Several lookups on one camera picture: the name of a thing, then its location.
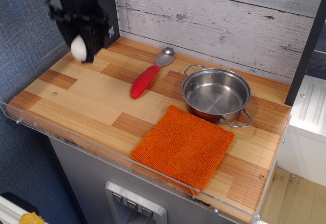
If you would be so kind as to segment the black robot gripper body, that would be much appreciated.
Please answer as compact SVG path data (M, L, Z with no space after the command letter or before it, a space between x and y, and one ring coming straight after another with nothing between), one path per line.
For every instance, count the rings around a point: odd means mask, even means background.
M76 29L86 24L107 25L99 0L46 0L49 15L59 28Z

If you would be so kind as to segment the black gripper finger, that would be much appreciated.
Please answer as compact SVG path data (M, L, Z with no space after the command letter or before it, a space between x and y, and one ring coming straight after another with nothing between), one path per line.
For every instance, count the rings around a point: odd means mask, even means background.
M71 22L56 21L65 42L71 46L73 40L80 35L80 21L73 20Z
M104 46L103 31L95 26L85 25L84 27L81 28L79 34L86 45L85 62L93 62L94 56Z

